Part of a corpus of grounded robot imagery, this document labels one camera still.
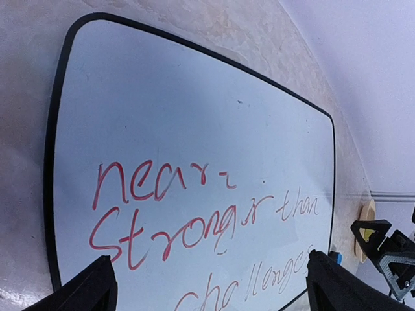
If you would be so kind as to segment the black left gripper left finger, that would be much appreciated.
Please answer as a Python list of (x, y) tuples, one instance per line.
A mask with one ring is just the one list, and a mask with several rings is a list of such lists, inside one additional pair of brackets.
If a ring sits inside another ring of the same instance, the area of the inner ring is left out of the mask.
[(117, 282), (109, 256), (102, 255), (58, 291), (26, 308), (43, 310), (115, 310)]

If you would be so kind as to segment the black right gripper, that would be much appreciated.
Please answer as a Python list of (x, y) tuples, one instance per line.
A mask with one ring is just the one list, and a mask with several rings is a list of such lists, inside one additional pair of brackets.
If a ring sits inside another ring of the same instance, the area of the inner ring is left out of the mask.
[(380, 273), (397, 300), (414, 291), (414, 239), (399, 229), (387, 236), (392, 224), (381, 220), (356, 220), (351, 231), (362, 252), (378, 262)]

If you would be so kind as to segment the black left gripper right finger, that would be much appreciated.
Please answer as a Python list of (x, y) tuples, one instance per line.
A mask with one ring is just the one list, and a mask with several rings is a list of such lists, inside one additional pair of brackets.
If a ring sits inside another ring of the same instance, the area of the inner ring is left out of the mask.
[(321, 251), (310, 252), (307, 269), (311, 310), (411, 310), (368, 286)]

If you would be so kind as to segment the blue whiteboard eraser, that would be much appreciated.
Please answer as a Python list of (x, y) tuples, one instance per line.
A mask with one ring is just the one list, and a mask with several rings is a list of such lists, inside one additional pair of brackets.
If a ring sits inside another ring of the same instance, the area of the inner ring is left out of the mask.
[(342, 264), (342, 260), (343, 260), (343, 256), (340, 252), (337, 251), (331, 251), (329, 253), (329, 257), (335, 261), (337, 264), (341, 265)]

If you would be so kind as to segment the white whiteboard with black frame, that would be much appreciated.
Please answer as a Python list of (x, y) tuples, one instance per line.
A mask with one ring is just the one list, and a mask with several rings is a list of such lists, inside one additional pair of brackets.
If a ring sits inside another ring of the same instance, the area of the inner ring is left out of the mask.
[(82, 16), (47, 122), (53, 288), (107, 255), (118, 310), (284, 310), (330, 249), (335, 166), (318, 106), (179, 36)]

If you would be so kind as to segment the yellow-green plastic bowl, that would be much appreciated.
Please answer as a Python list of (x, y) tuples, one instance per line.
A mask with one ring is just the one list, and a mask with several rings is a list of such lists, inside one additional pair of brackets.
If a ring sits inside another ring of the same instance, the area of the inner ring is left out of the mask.
[(371, 238), (372, 235), (376, 234), (376, 230), (374, 229), (368, 229), (368, 228), (364, 228), (363, 229), (363, 239), (366, 243), (369, 243), (369, 240)]

